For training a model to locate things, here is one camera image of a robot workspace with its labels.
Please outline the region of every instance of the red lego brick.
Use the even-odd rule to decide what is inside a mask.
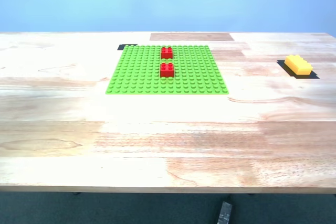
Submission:
[[[162,47],[161,48],[161,59],[173,59],[173,48]]]
[[[162,63],[160,65],[160,77],[174,77],[174,64],[172,63]]]

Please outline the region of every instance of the lego brick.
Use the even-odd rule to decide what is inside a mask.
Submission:
[[[284,71],[286,71],[289,76],[292,76],[296,79],[319,79],[314,71],[311,71],[310,75],[297,75],[285,64],[284,60],[277,60],[277,63]]]
[[[285,59],[285,64],[296,74],[296,75],[310,75],[313,67],[311,64],[302,59],[299,55],[289,55]]]
[[[161,47],[125,46],[106,94],[228,94],[208,46],[172,46],[174,59],[160,59]],[[174,78],[160,78],[161,63]]]
[[[173,59],[173,48],[172,47],[162,47],[161,48],[161,59]]]
[[[125,46],[136,46],[137,44],[120,44],[117,50],[124,50]]]
[[[160,65],[160,77],[174,77],[174,64],[161,63]]]

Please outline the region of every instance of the blue background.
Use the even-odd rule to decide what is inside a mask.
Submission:
[[[0,0],[0,31],[301,31],[336,36],[336,0]]]

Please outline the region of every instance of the wood grain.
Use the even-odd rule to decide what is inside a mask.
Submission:
[[[209,45],[230,94],[105,95],[128,43]],[[335,49],[328,34],[2,33],[0,190],[336,193]],[[288,76],[288,54],[320,79]]]

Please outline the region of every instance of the toy brick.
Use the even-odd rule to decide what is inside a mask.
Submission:
[[[285,64],[297,75],[310,75],[313,70],[311,64],[302,59],[299,55],[289,55]]]
[[[174,64],[161,63],[160,65],[160,77],[174,77]]]
[[[161,48],[161,59],[173,59],[173,48],[162,47]]]

